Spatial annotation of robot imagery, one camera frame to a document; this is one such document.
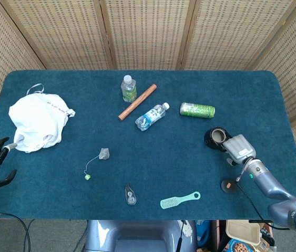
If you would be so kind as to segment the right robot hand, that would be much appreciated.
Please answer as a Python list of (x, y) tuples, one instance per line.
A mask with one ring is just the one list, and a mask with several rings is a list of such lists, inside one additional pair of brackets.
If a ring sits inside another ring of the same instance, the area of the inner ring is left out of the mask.
[(255, 148), (242, 134), (226, 140), (222, 146), (230, 155), (230, 157), (227, 158), (227, 162), (232, 166), (244, 164), (249, 158), (256, 157)]

